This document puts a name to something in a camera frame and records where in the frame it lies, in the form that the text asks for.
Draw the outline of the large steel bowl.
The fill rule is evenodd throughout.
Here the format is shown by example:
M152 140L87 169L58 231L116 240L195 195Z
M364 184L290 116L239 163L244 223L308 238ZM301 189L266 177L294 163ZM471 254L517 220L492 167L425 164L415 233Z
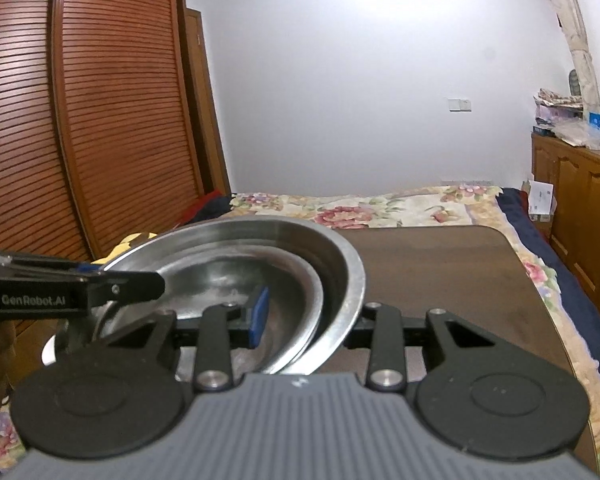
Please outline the large steel bowl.
M360 315L366 289L361 257L338 232L317 223L273 216L206 221L159 235L107 263L107 269L136 250L160 256L205 244L274 246L306 260L321 280L324 301L317 332L300 358L279 373L311 374L341 346Z

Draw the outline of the medium steel bowl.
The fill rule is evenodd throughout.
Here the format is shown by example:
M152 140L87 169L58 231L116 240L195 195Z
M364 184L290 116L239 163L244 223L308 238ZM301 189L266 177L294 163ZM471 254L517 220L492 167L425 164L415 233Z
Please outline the medium steel bowl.
M205 244L158 255L136 250L112 270L159 273L166 282L160 298L127 307L107 304L98 311L96 338L108 336L155 310L173 311L180 321L200 318L215 304L245 304L258 287L268 289L268 318L260 344L232 352L234 376L279 373L296 362L317 332L324 292L306 260L265 245Z

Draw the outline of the yellow plush toy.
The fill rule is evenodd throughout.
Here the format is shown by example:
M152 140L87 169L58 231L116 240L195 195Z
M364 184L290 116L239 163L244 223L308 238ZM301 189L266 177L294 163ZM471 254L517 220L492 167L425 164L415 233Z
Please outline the yellow plush toy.
M116 247L112 248L111 252L108 255L106 255L106 257L93 260L92 263L97 264L98 266L102 266L103 264L106 264L109 261L118 258L120 255L124 254L125 252L128 252L132 248L143 245L144 243L148 242L148 240L151 240L156 236L156 233L151 232L138 232L130 234L126 236L119 244L117 244Z

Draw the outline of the wooden sideboard cabinet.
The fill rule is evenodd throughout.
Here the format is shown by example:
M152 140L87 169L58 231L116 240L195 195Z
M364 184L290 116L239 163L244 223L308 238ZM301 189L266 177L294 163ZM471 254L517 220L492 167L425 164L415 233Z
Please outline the wooden sideboard cabinet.
M532 174L554 185L550 244L600 314L600 152L532 134Z

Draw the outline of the cream curtain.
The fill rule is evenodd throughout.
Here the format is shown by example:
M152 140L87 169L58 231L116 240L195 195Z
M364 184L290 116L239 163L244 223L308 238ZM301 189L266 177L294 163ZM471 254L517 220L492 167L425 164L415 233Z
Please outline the cream curtain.
M600 114L600 90L598 90L593 58L588 48L588 35L578 0L550 0L562 24L574 69L579 78L583 114Z

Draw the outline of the stack of folded cloths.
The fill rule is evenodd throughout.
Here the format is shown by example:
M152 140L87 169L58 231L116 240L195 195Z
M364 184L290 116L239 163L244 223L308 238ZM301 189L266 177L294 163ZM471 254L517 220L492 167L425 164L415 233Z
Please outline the stack of folded cloths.
M563 96L560 93L541 88L533 97L535 104L535 125L552 130L557 124L583 117L582 96Z

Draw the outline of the large floral white plate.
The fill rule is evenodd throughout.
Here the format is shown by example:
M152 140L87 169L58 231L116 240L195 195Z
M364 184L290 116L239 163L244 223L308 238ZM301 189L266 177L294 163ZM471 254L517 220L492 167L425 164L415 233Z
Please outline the large floral white plate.
M58 359L66 356L72 351L71 338L68 332L58 332L51 336L44 344L41 360L44 366L49 366L57 362Z

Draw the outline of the white paper box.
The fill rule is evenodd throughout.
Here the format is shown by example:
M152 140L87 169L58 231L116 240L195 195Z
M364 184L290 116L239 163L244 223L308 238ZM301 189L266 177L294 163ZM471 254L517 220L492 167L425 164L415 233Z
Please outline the white paper box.
M556 207L554 185L527 180L521 188L527 194L528 215L532 221L550 222Z

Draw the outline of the white wall switch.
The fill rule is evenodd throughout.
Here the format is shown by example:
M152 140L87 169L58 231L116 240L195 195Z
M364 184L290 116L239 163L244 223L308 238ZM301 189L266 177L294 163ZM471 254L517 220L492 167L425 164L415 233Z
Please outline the white wall switch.
M471 100L448 99L449 111L452 113L468 113L472 110Z

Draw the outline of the wooden louvered wardrobe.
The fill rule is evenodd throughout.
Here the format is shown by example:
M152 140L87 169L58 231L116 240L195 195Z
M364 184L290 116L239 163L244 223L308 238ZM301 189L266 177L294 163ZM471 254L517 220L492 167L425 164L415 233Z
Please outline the wooden louvered wardrobe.
M97 259L229 189L186 0L0 0L0 249Z

